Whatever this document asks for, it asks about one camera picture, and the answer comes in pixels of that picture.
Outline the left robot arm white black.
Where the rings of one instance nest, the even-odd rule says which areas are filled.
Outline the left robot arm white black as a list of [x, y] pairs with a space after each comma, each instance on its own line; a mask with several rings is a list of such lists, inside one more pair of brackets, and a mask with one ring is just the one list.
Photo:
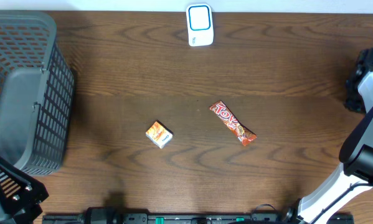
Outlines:
[[43, 183], [0, 157], [0, 224], [31, 224], [49, 196]]

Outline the orange small carton box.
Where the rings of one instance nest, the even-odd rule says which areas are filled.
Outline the orange small carton box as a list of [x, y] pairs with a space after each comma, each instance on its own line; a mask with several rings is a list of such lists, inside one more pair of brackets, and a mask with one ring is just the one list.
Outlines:
[[159, 121], [155, 121], [145, 132], [145, 135], [160, 149], [167, 145], [173, 138], [173, 133]]

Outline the red Top chocolate bar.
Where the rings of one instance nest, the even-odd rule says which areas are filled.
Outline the red Top chocolate bar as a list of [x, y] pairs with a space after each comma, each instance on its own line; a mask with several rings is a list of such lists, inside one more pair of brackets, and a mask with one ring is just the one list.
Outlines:
[[235, 117], [233, 112], [229, 110], [223, 101], [217, 101], [209, 107], [221, 121], [233, 132], [243, 146], [249, 145], [257, 138], [257, 135], [242, 125]]

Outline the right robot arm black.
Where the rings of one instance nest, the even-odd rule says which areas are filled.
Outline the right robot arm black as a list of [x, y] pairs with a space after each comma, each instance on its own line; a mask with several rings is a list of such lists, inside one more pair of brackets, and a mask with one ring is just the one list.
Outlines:
[[289, 208], [283, 223], [328, 223], [354, 197], [373, 189], [373, 48], [360, 52], [346, 91], [344, 107], [364, 117], [341, 146], [334, 172]]

